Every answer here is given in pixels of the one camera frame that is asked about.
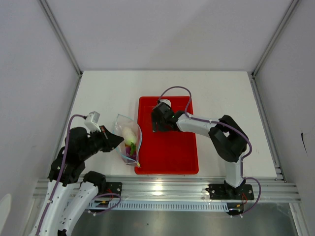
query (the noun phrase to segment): gray wall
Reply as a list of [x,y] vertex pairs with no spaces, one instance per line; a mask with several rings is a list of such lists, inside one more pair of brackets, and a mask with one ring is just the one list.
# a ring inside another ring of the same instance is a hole
[[48,0],[82,70],[252,71],[291,0]]
[[13,196],[4,236],[22,234],[76,82],[37,1],[0,1],[0,199]]
[[315,235],[314,12],[315,1],[301,1],[257,79],[284,174],[297,183],[311,235]]

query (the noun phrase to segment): white table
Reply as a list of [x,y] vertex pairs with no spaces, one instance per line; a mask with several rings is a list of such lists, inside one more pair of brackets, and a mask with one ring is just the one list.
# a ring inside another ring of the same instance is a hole
[[[112,130],[117,114],[137,120],[141,96],[160,96],[171,86],[185,86],[192,93],[195,115],[220,118],[230,115],[248,135],[252,154],[244,161],[245,176],[274,178],[276,172],[247,72],[223,71],[85,71],[71,115],[100,113],[99,125]],[[166,95],[188,95],[172,89]],[[72,127],[82,126],[74,119]],[[224,161],[210,138],[196,135],[199,173],[196,177],[225,176]],[[136,175],[116,153],[99,152],[86,161],[84,173],[94,170],[105,175]]]

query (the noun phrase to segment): plastic bag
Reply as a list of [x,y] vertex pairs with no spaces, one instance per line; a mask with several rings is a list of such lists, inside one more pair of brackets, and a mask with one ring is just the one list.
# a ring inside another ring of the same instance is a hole
[[142,132],[141,132],[140,126],[133,119],[130,119],[129,117],[125,117],[123,115],[118,114],[116,121],[114,123],[113,134],[123,137],[123,130],[125,127],[130,128],[133,131],[133,133],[136,135],[136,148],[135,148],[136,153],[135,154],[133,153],[131,155],[130,147],[126,146],[125,142],[120,143],[118,147],[116,148],[116,151],[118,152],[122,160],[127,165],[140,167],[140,163],[138,160],[138,153],[139,153],[139,149],[140,149],[141,141],[142,141]]

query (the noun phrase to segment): metal frame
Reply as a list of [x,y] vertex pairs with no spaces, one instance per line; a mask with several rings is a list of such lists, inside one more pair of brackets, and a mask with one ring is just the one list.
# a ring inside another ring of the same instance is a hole
[[[53,31],[56,34],[62,48],[69,57],[75,71],[80,76],[78,83],[76,85],[76,90],[73,95],[71,105],[68,110],[67,118],[63,126],[59,141],[56,146],[55,156],[61,146],[64,131],[67,126],[67,121],[69,119],[71,109],[79,88],[80,79],[82,71],[67,43],[57,20],[52,13],[47,0],[38,0],[40,6],[43,9],[44,14],[46,15]],[[270,126],[268,124],[267,116],[259,95],[259,91],[255,82],[256,75],[260,71],[261,67],[264,65],[271,51],[273,50],[275,44],[277,43],[279,37],[283,33],[286,25],[288,24],[290,18],[298,7],[300,0],[292,0],[290,6],[288,7],[285,15],[283,16],[277,30],[272,36],[268,46],[266,47],[264,53],[262,54],[259,62],[257,63],[256,68],[254,69],[252,76],[250,76],[250,83],[252,86],[253,94],[257,103],[263,128],[266,134],[267,142],[271,151],[271,155],[274,160],[275,169],[277,173],[277,178],[273,179],[260,179],[262,185],[262,194],[259,202],[261,203],[289,203],[294,218],[294,222],[297,228],[297,231],[300,236],[308,236],[309,232],[305,223],[305,218],[302,212],[301,199],[298,193],[298,189],[294,183],[287,183],[283,172],[280,168],[279,154],[275,145],[274,138],[272,136]],[[118,181],[123,183],[123,193],[122,198],[124,199],[124,204],[121,205],[120,209],[146,209],[154,210],[155,207],[148,207],[148,204],[153,204],[159,206],[161,203],[163,207],[159,210],[168,210],[170,208],[177,207],[179,205],[186,205],[192,207],[193,211],[203,211],[202,206],[213,205],[209,207],[209,211],[215,209],[217,205],[224,205],[228,202],[233,201],[219,201],[219,200],[210,200],[209,193],[205,190],[209,183],[222,183],[223,178],[211,178],[211,177],[161,177],[161,176],[146,176],[146,177],[123,177],[123,176],[107,176],[108,181]],[[45,198],[47,191],[47,182],[46,179],[40,179],[37,183],[33,207],[30,212],[29,220],[24,231],[24,235],[27,235],[28,229],[32,228],[32,225],[39,214],[41,205]],[[256,182],[249,180],[248,183],[253,185],[253,190],[255,196],[258,194],[258,186]],[[74,197],[78,191],[79,184],[73,190],[71,196]]]

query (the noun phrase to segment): gray floor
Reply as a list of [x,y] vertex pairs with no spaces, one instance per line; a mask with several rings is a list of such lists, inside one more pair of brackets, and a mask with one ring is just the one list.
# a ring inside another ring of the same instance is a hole
[[72,236],[297,236],[288,204],[259,204],[244,218],[225,213],[113,210],[84,213]]

